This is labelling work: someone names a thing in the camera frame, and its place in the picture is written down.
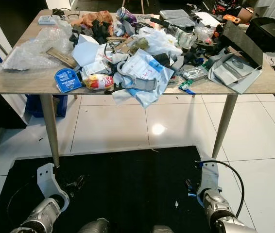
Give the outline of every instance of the cluttered table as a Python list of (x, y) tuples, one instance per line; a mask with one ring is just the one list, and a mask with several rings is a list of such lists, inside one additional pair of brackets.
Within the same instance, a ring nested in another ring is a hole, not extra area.
[[(65, 15), (75, 13), (82, 15), (87, 12), (65, 11)], [(27, 28), (27, 30), (24, 32), (22, 37), (18, 40), (13, 50), (22, 43), (35, 38), (42, 28), (50, 27), (39, 25), (38, 19), (40, 16), (46, 16), (51, 14), (51, 10), (40, 11), (30, 24), (30, 26)], [(111, 13), (111, 16), (114, 20), (116, 20), (115, 13)], [(56, 86), (56, 82), (54, 81), (54, 75), (58, 70), (65, 67), (66, 66), (64, 65), (59, 65), (59, 67), (28, 69), (24, 71), (13, 69), (0, 70), (0, 94), (40, 95), (46, 122), (46, 129), (56, 167), (59, 166), (59, 152), (54, 118), (54, 109), (52, 104), (52, 94), (61, 94), (61, 92)], [(220, 146), (222, 144), (226, 129), (228, 127), (230, 117), (233, 112), (238, 95), (230, 88), (212, 82), (209, 79), (201, 79), (194, 82), (190, 86), (190, 90), (195, 94), (227, 94), (227, 99), (223, 110), (222, 119), (219, 125), (219, 130), (217, 131), (216, 142), (212, 154), (212, 157), (216, 158)], [(104, 93), (101, 90), (94, 91), (89, 90), (88, 88), (79, 88), (67, 94), (100, 95)], [(186, 94), (186, 92), (180, 90), (179, 83), (177, 83), (168, 85), (166, 90), (164, 91), (164, 94), (179, 95)], [(261, 75), (249, 86), (249, 88), (244, 92), (244, 94), (275, 94), (275, 71), (270, 67), (270, 65), (265, 60), (263, 60)]]

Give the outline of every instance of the chair leg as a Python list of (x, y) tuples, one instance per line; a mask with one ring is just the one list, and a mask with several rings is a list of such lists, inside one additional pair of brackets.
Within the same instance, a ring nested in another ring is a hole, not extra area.
[(141, 5), (142, 5), (142, 14), (144, 14), (143, 0), (141, 0)]

